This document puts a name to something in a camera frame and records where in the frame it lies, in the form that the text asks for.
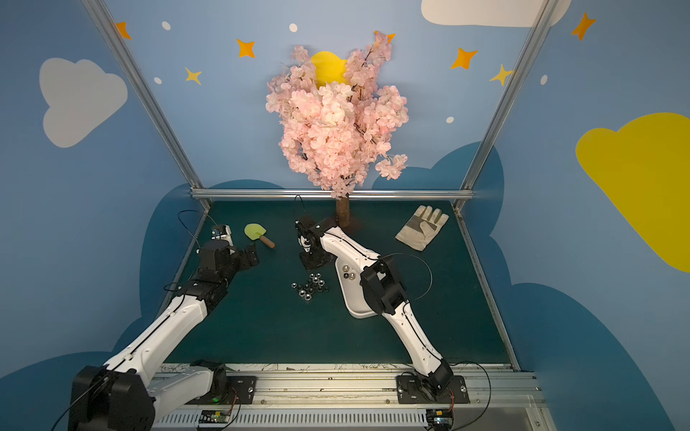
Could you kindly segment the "aluminium frame left post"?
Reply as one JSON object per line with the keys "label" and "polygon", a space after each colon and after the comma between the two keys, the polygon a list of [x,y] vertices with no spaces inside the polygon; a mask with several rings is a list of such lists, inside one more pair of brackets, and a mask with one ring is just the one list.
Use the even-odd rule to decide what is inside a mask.
{"label": "aluminium frame left post", "polygon": [[122,71],[129,80],[134,92],[142,103],[156,130],[163,139],[172,158],[179,167],[185,180],[190,184],[191,190],[202,189],[203,185],[199,175],[192,167],[192,162],[185,153],[181,142],[176,136],[170,122],[165,117],[160,104],[156,100],[151,87],[147,83],[136,59],[131,53],[126,40],[120,35],[120,31],[111,16],[104,1],[84,0],[82,5],[88,12],[93,23],[104,38],[111,53],[119,63]]}

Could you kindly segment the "pink cherry blossom tree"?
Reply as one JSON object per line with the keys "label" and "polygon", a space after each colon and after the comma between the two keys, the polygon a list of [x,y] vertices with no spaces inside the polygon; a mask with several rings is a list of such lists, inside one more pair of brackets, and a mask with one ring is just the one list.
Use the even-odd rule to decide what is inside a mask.
{"label": "pink cherry blossom tree", "polygon": [[266,109],[280,117],[290,170],[331,195],[344,230],[357,227],[350,196],[369,171],[396,180],[407,166],[407,156],[392,152],[393,134],[409,120],[407,100],[396,86],[378,83],[393,39],[376,32],[373,43],[347,59],[324,60],[296,46],[293,65],[268,84]]}

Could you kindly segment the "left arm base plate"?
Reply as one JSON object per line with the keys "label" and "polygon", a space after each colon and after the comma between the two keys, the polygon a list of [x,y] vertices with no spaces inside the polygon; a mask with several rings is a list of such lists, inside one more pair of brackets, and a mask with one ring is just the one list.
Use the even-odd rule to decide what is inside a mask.
{"label": "left arm base plate", "polygon": [[224,387],[212,388],[209,393],[187,402],[187,405],[252,405],[256,384],[257,377],[254,375],[228,375]]}

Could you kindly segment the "white storage box tray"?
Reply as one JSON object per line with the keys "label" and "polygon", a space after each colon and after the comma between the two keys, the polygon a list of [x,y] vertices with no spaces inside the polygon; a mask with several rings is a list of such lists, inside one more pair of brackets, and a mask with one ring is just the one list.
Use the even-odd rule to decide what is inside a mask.
{"label": "white storage box tray", "polygon": [[[349,271],[343,271],[342,265],[348,265]],[[400,294],[399,274],[390,258],[338,257],[335,267],[346,308],[356,319],[395,315],[397,306],[406,299],[404,291]],[[352,272],[357,274],[356,280],[350,279]]]}

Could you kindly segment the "aluminium frame right post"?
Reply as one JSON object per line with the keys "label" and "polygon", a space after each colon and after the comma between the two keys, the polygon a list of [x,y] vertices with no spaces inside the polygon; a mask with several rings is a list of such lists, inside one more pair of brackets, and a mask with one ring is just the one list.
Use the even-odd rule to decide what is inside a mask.
{"label": "aluminium frame right post", "polygon": [[538,10],[537,18],[526,38],[525,44],[517,58],[514,66],[513,74],[510,77],[510,82],[503,91],[499,104],[494,111],[490,125],[484,134],[483,140],[476,150],[468,171],[463,179],[460,190],[468,192],[470,195],[474,194],[474,185],[479,179],[480,174],[485,166],[492,149],[494,148],[503,126],[510,116],[515,101],[519,96],[519,92],[528,77],[541,47],[546,40],[547,34],[552,27],[553,16],[559,1],[547,0],[544,1]]}

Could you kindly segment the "aluminium front rail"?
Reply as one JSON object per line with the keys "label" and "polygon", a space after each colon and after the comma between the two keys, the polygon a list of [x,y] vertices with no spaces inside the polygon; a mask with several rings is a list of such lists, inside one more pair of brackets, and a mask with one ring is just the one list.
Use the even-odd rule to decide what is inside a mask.
{"label": "aluminium front rail", "polygon": [[[405,364],[230,364],[227,375],[254,375],[252,405],[183,405],[156,430],[427,430],[427,409],[449,409],[450,430],[555,430],[532,373],[505,364],[463,362],[470,403],[400,404],[395,377]],[[230,422],[199,425],[201,411],[228,411]]]}

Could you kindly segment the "right green circuit board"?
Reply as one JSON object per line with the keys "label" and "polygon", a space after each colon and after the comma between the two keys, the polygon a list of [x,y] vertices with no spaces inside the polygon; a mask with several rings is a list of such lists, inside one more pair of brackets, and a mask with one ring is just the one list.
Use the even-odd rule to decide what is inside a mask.
{"label": "right green circuit board", "polygon": [[454,415],[449,409],[427,409],[427,430],[448,431],[453,427]]}

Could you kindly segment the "left green circuit board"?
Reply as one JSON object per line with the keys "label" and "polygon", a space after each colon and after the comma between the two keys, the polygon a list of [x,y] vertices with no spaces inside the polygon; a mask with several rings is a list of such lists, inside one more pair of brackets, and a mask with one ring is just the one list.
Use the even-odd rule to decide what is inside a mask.
{"label": "left green circuit board", "polygon": [[227,425],[231,420],[228,411],[201,411],[199,425]]}

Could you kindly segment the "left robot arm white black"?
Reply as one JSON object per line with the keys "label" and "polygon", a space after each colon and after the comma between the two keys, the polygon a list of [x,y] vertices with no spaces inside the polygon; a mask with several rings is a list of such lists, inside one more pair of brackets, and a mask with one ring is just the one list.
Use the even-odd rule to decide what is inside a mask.
{"label": "left robot arm white black", "polygon": [[226,368],[198,361],[171,378],[153,381],[184,338],[225,298],[239,271],[257,266],[256,248],[238,249],[214,239],[199,251],[194,276],[170,305],[134,341],[102,366],[87,366],[73,380],[66,410],[70,430],[149,430],[154,423],[197,399],[235,400]]}

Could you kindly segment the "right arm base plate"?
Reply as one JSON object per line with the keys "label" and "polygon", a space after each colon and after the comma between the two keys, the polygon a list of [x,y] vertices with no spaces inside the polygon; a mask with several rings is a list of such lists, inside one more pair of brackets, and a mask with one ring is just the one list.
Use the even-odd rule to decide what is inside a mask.
{"label": "right arm base plate", "polygon": [[396,395],[400,404],[469,404],[470,396],[465,378],[454,375],[449,385],[443,391],[434,391],[430,384],[420,380],[411,373],[403,373],[395,377]]}

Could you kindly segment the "grey work glove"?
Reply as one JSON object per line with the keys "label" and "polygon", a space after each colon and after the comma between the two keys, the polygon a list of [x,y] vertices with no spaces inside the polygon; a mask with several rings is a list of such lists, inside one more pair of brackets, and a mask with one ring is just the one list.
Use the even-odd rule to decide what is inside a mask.
{"label": "grey work glove", "polygon": [[440,208],[419,206],[395,239],[415,251],[424,251],[445,226],[449,217]]}

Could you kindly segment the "aluminium frame post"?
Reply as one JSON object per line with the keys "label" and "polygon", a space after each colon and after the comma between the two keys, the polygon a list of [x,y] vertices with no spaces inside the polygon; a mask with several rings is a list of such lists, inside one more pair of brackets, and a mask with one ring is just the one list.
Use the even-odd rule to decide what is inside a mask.
{"label": "aluminium frame post", "polygon": [[510,116],[515,101],[519,96],[519,92],[528,77],[541,47],[546,40],[547,34],[552,27],[553,16],[559,1],[547,0],[544,1],[538,10],[537,18],[526,38],[525,44],[517,58],[514,66],[513,74],[510,77],[510,82],[503,91],[499,104],[494,111],[490,125],[484,134],[483,140],[476,150],[468,171],[463,179],[460,190],[468,192],[470,195],[474,194],[474,185],[479,179],[480,174],[485,166],[492,149],[494,148],[503,126]]}
{"label": "aluminium frame post", "polygon": [[160,104],[156,100],[151,87],[147,83],[136,59],[131,53],[126,40],[120,35],[120,31],[111,16],[104,1],[84,0],[82,5],[88,12],[93,23],[104,38],[111,53],[119,63],[122,71],[129,80],[134,92],[142,103],[156,130],[163,139],[172,158],[179,167],[185,180],[190,184],[191,190],[202,189],[203,185],[199,175],[192,167],[192,162],[185,153],[181,142],[176,136],[170,122],[165,117]]}

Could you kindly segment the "green circuit board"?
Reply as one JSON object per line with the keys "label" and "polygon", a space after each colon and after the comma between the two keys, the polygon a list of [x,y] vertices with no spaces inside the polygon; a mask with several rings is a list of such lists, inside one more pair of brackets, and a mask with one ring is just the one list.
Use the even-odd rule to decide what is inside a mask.
{"label": "green circuit board", "polygon": [[449,409],[427,409],[427,430],[448,431],[453,427],[454,415]]}
{"label": "green circuit board", "polygon": [[231,420],[228,411],[201,411],[199,425],[227,425]]}

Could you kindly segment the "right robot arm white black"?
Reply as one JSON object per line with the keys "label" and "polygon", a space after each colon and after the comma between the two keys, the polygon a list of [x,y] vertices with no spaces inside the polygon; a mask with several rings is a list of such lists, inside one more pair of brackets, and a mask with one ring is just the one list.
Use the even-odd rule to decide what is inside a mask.
{"label": "right robot arm white black", "polygon": [[434,398],[441,395],[452,381],[452,367],[416,319],[394,257],[359,244],[332,218],[316,222],[305,215],[295,222],[295,228],[305,268],[313,271],[332,263],[350,315],[386,319],[408,352],[424,390]]}

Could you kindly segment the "steel nut pile right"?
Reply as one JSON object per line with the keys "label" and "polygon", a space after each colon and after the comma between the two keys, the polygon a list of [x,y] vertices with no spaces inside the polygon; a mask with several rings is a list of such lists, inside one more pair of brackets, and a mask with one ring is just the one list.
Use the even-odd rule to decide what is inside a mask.
{"label": "steel nut pile right", "polygon": [[323,279],[320,279],[316,285],[316,290],[318,292],[328,292],[329,287]]}

